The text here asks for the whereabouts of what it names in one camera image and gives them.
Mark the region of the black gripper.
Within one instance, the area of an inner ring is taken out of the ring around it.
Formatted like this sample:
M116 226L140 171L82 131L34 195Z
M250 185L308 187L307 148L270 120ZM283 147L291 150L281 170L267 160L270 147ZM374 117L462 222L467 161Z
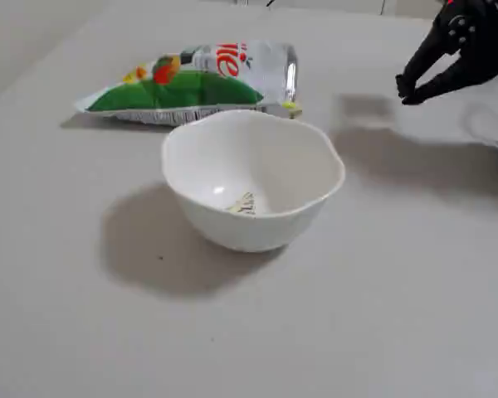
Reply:
M458 59L423 85L420 77L444 55ZM479 85L498 75L498 1L445 1L421 45L395 76L402 104Z

